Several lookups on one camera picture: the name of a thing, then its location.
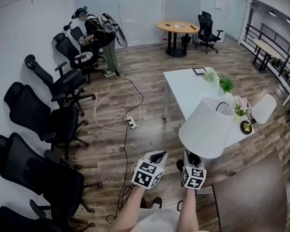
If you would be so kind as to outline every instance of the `railing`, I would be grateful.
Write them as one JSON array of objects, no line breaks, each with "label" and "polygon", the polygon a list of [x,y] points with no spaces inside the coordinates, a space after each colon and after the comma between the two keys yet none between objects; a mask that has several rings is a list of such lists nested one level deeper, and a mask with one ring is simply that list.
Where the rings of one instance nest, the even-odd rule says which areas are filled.
[{"label": "railing", "polygon": [[[271,45],[280,54],[280,60],[271,59],[271,65],[278,71],[277,77],[283,76],[290,87],[290,43],[274,32],[266,25],[262,25],[261,30],[247,24],[244,36],[244,42],[251,46],[254,52],[257,51],[257,45],[253,39],[259,39]],[[265,53],[261,50],[260,54],[264,57]]]}]

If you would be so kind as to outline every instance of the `white cable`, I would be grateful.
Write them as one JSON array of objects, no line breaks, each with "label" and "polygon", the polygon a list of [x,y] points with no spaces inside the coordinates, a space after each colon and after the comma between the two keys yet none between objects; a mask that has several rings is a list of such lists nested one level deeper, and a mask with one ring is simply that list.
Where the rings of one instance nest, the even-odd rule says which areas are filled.
[{"label": "white cable", "polygon": [[116,114],[116,115],[111,116],[111,117],[109,117],[109,118],[98,118],[98,117],[96,116],[96,108],[97,108],[97,106],[102,102],[103,99],[105,99],[106,97],[108,97],[108,96],[110,96],[110,95],[112,95],[112,94],[114,94],[114,93],[118,93],[118,92],[128,92],[128,93],[130,93],[130,94],[136,96],[136,99],[137,99],[137,102],[138,102],[138,107],[139,107],[139,120],[138,120],[138,125],[136,126],[136,128],[134,128],[134,129],[129,129],[128,131],[136,130],[136,129],[139,127],[141,114],[140,114],[140,103],[139,103],[139,100],[138,100],[138,97],[137,97],[136,94],[133,94],[133,93],[131,93],[130,91],[127,91],[127,90],[117,90],[117,91],[114,91],[114,92],[110,93],[109,95],[106,95],[106,96],[103,97],[99,102],[97,102],[98,99],[97,99],[97,94],[96,94],[95,92],[93,92],[92,90],[86,89],[86,88],[84,88],[84,90],[87,90],[87,91],[93,93],[93,94],[95,95],[95,97],[96,97],[95,105],[94,105],[94,112],[93,112],[93,117],[94,117],[94,119],[95,119],[95,122],[96,122],[99,126],[104,127],[104,128],[106,128],[106,129],[109,129],[109,130],[117,130],[117,131],[124,131],[124,132],[126,132],[126,130],[121,130],[121,129],[117,129],[117,128],[109,128],[109,127],[106,127],[106,126],[100,125],[97,121],[98,121],[98,120],[107,120],[107,119],[111,119],[111,118],[113,118],[113,117],[121,116],[121,115],[124,116],[125,114]]}]

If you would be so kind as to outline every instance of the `green pants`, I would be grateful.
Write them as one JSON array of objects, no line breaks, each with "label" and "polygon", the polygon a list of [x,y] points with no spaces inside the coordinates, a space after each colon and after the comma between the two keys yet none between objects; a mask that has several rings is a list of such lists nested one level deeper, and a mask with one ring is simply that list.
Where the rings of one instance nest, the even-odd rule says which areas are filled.
[{"label": "green pants", "polygon": [[114,72],[118,69],[117,59],[115,55],[115,39],[109,45],[103,47],[108,70]]}]

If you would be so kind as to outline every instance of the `trash bin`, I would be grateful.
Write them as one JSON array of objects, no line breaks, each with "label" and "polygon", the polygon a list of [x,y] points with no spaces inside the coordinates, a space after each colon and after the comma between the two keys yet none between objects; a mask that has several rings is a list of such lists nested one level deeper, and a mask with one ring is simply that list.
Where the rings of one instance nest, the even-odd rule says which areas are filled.
[{"label": "trash bin", "polygon": [[192,34],[192,44],[198,44],[198,35]]},{"label": "trash bin", "polygon": [[191,41],[191,37],[190,36],[183,36],[182,37],[182,48],[184,48],[184,44],[189,44]]}]

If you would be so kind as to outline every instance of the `white lamp shade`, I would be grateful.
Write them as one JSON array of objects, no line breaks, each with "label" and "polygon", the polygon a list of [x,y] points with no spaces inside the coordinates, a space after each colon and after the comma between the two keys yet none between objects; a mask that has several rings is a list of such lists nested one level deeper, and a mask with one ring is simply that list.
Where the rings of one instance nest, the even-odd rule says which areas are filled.
[{"label": "white lamp shade", "polygon": [[203,158],[221,156],[229,137],[234,112],[226,104],[216,111],[219,104],[214,99],[203,99],[179,129],[179,138],[187,150]]},{"label": "white lamp shade", "polygon": [[276,101],[273,96],[266,94],[263,98],[252,108],[251,113],[253,118],[260,124],[265,124],[268,118],[276,107]]}]

